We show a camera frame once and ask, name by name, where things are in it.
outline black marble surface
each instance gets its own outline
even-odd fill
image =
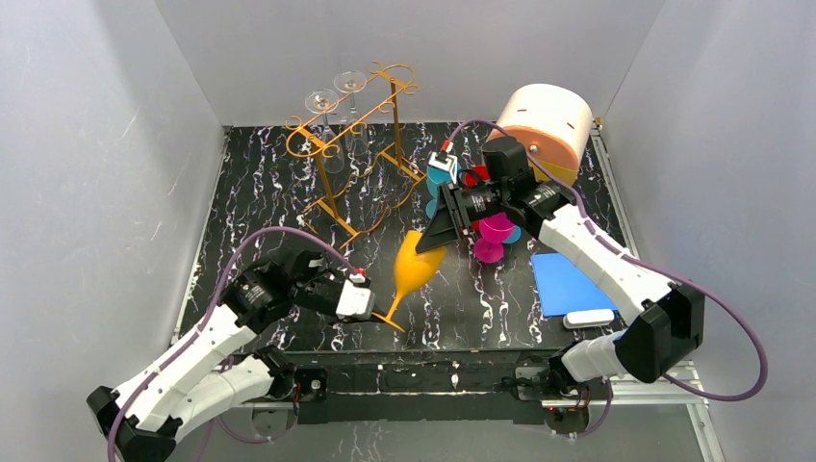
[[[453,130],[452,123],[400,124],[405,156],[421,168]],[[364,170],[374,154],[394,139],[393,125],[369,127],[369,150],[346,160],[343,172],[332,176],[340,186],[352,171]],[[485,141],[486,127],[469,127],[456,141],[454,153],[463,167],[481,164],[477,146]],[[234,128],[228,137],[223,166],[192,287],[183,313],[181,334],[203,315],[233,249],[263,226],[289,225],[303,228],[300,211],[322,195],[322,184],[311,159],[297,159],[286,151],[287,130],[281,127]],[[409,177],[382,163],[365,179],[356,181],[338,202],[341,215],[357,229],[371,226],[386,204],[394,204],[407,192]],[[615,216],[596,153],[587,145],[576,188],[593,219],[616,240],[623,236]],[[420,184],[398,212],[368,235],[357,238],[344,253],[356,267],[373,279],[377,304],[388,310],[395,288],[394,258],[405,233],[422,230],[427,223],[425,204],[431,196]],[[315,210],[306,217],[321,236],[339,247],[348,235],[325,213]],[[278,235],[261,239],[250,247],[232,274],[251,259],[286,247],[307,244],[295,237]],[[292,314],[267,330],[247,350],[274,344],[286,350],[400,350],[417,348],[562,347],[576,338],[595,337],[620,322],[601,329],[567,331],[560,317],[544,318],[530,256],[550,252],[528,235],[505,246],[504,258],[493,265],[472,257],[471,242],[451,245],[440,272],[418,292],[406,297],[395,321],[406,333],[384,324],[333,324],[308,310]]]

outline magenta cup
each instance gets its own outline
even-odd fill
[[[515,226],[516,225],[507,218],[507,215],[502,212],[481,220],[479,222],[479,232],[482,238],[488,242],[501,244],[513,236],[513,228]]]

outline purple cable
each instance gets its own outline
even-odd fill
[[[201,441],[201,448],[198,449],[198,454],[195,455],[195,462],[201,462],[201,457],[204,457],[204,451],[207,449],[207,444],[210,443],[210,436],[213,434],[213,428],[216,426],[216,421],[210,420],[207,422],[207,431],[204,433],[204,439]]]
[[[505,137],[514,138],[513,135],[511,135],[509,132],[507,132],[507,130],[504,130],[504,128],[498,126],[497,124],[495,124],[495,123],[493,123],[493,122],[491,122],[489,120],[472,119],[472,120],[468,120],[466,122],[460,123],[459,126],[456,127],[455,130],[453,130],[453,133],[451,133],[450,136],[447,137],[447,140],[450,141],[450,142],[453,142],[453,137],[455,137],[460,131],[462,131],[462,128],[465,125],[469,125],[469,124],[472,124],[472,123],[484,123],[486,125],[489,125],[489,126],[495,128],[496,130],[498,130]],[[547,177],[549,177],[549,179],[554,181],[558,186],[560,186],[560,187],[566,189],[567,191],[569,191],[573,195],[573,197],[575,198],[575,204],[578,207],[578,212],[580,213],[581,217],[582,218],[589,218],[589,215],[586,212],[586,208],[584,207],[584,202],[581,199],[581,196],[578,194],[578,191],[576,191],[572,186],[564,183],[563,181],[559,180],[555,175],[550,173],[529,152],[527,152],[527,158],[530,160],[530,162],[533,163],[533,165],[535,167],[537,167]],[[592,224],[591,219],[585,220],[584,221],[584,226],[586,226],[586,228],[590,232],[590,234],[595,236],[595,240],[598,241],[601,245],[603,245],[604,248],[606,248],[610,252],[614,253],[615,255],[618,255],[618,250],[617,250],[617,248],[615,247],[614,244],[610,243],[605,238],[596,235],[596,229],[595,229],[595,226]],[[754,395],[759,393],[760,390],[762,390],[762,387],[765,386],[765,382],[768,381],[768,355],[765,352],[765,347],[762,345],[762,342],[759,340],[759,336],[756,334],[756,331],[754,331],[753,328],[751,328],[751,326],[748,324],[748,322],[745,320],[745,318],[742,317],[742,315],[737,313],[736,310],[733,307],[731,307],[724,300],[719,298],[716,294],[712,293],[711,291],[709,291],[708,289],[706,289],[705,287],[703,287],[702,285],[700,285],[700,284],[698,284],[696,282],[692,282],[689,279],[686,279],[684,277],[673,274],[673,273],[671,273],[670,271],[668,271],[666,269],[659,268],[659,267],[657,267],[655,265],[652,265],[650,263],[642,262],[642,261],[638,260],[637,258],[632,257],[630,255],[623,254],[621,256],[621,258],[623,258],[625,261],[627,261],[631,265],[636,265],[636,266],[641,267],[643,269],[654,271],[654,272],[656,272],[658,274],[661,274],[663,276],[668,277],[669,279],[672,279],[672,280],[674,280],[676,282],[679,282],[680,284],[685,284],[685,285],[697,290],[701,294],[707,296],[708,298],[711,298],[715,303],[720,305],[726,311],[726,313],[728,313],[728,315],[731,316],[737,322],[737,324],[739,324],[740,327],[742,327],[742,329],[745,331],[746,335],[748,335],[748,338],[751,340],[751,343],[753,344],[753,347],[756,349],[756,355],[759,357],[759,377],[756,379],[756,382],[753,384],[753,386],[748,391],[737,394],[737,395],[718,395],[718,394],[708,393],[708,392],[705,392],[705,391],[702,391],[702,390],[698,390],[698,389],[696,389],[696,388],[694,388],[694,387],[692,387],[690,385],[687,385],[687,384],[681,382],[680,380],[677,380],[676,378],[668,375],[667,373],[663,374],[663,377],[666,380],[670,381],[671,383],[674,383],[676,386],[680,387],[681,389],[683,389],[683,390],[685,390],[685,391],[687,391],[687,392],[689,392],[691,394],[697,395],[698,397],[703,397],[703,398],[707,398],[707,399],[714,399],[714,400],[717,400],[717,401],[742,401],[742,400],[753,397]]]
[[[291,228],[289,226],[270,226],[268,228],[262,228],[258,231],[255,231],[248,238],[244,239],[239,245],[238,248],[235,249],[235,253],[233,253],[232,257],[230,257],[229,261],[227,262],[226,267],[224,267],[224,272],[221,274],[221,277],[218,279],[218,284],[216,285],[216,291],[213,292],[213,297],[210,299],[210,304],[207,305],[207,311],[204,313],[204,317],[201,319],[201,322],[196,326],[195,332],[190,335],[190,338],[181,346],[179,346],[178,350],[176,350],[173,354],[171,354],[164,363],[159,365],[159,371],[163,371],[167,368],[173,361],[175,361],[179,356],[181,356],[188,348],[192,345],[193,342],[198,338],[199,331],[203,330],[204,327],[207,325],[207,322],[213,316],[213,312],[216,310],[216,305],[218,304],[218,300],[221,298],[221,292],[223,292],[224,288],[227,285],[227,281],[229,280],[229,272],[232,267],[236,265],[238,262],[238,258],[241,256],[244,250],[250,245],[253,244],[255,241],[258,240],[261,236],[270,233],[292,233],[298,237],[306,239],[307,241],[311,241],[322,247],[326,252],[332,255],[335,259],[337,259],[344,267],[354,270],[354,267],[346,260],[346,258],[334,247],[325,242],[321,241],[315,236],[302,231],[300,229]],[[122,425],[122,421],[124,420],[125,414],[127,410],[130,409],[130,406],[136,401],[136,398],[139,397],[141,392],[147,389],[150,383],[158,376],[157,372],[151,372],[143,382],[134,390],[134,392],[125,400],[124,405],[119,409],[119,412],[116,414],[114,418],[114,422],[111,425],[110,433],[108,434],[108,462],[116,462],[116,435],[119,432],[119,427]]]

